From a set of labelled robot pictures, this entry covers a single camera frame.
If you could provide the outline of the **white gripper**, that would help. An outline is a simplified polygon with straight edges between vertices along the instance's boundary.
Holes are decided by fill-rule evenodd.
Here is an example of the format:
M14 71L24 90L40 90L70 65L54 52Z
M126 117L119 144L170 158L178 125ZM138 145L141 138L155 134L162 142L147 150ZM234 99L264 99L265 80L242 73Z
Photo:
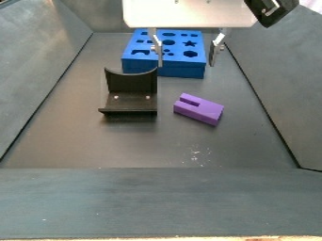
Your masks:
M243 0L122 0L122 9L123 20L133 28L250 27L257 22ZM162 41L155 28L149 29L149 37L162 67ZM225 38L226 33L221 30L210 43L210 66L215 65Z

